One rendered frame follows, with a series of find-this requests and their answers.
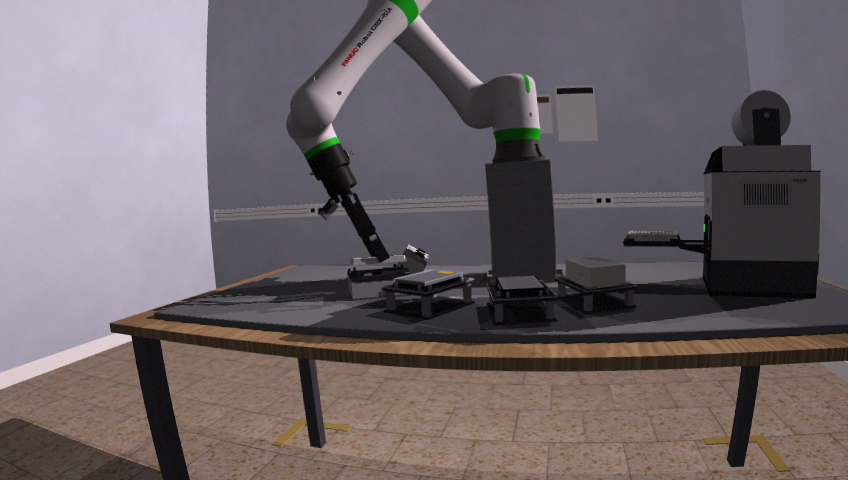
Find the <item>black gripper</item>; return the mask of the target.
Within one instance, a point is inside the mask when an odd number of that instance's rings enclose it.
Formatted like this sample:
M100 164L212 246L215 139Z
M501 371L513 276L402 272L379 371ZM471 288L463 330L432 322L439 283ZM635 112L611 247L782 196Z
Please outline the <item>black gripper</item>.
M360 203L357 194L353 194L350 189L357 184L357 181L353 176L349 166L344 166L330 173L329 175L325 176L321 181L331 198L337 194L340 194L342 199L341 204L343 204L342 206L343 208L345 208L348 216L350 217L356 231L358 232L358 235L361 238L363 236L362 241L365 244L371 257L377 257L379 263L390 258L379 236L375 232L375 227L373 226L362 204Z

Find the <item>grey button panel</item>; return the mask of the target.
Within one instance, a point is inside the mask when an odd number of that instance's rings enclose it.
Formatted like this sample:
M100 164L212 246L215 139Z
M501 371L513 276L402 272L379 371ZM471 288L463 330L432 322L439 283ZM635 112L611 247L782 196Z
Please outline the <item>grey button panel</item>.
M402 255L405 255L407 261L398 262L396 267L400 267L402 264L404 269L409 269L410 274L427 271L424 269L429 255L424 250L408 245Z

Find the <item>grey cylinder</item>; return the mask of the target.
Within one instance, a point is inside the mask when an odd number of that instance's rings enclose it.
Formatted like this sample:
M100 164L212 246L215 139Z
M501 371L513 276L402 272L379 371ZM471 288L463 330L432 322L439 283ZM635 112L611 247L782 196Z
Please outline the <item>grey cylinder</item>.
M753 109L768 107L779 109L780 134L786 133L791 121L791 113L787 102L777 93L760 90L750 94L732 116L732 130L735 137L744 145L754 146Z

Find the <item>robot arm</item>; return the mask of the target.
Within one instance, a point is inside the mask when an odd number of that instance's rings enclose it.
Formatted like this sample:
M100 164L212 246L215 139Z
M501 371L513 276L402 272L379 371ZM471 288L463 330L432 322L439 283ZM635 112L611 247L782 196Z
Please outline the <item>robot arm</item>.
M534 80L506 74L483 84L418 16L431 1L369 0L339 46L292 96L287 131L317 180L350 163L353 152L342 148L330 123L393 41L433 80L465 124L475 129L493 126L493 163L546 160L539 142Z

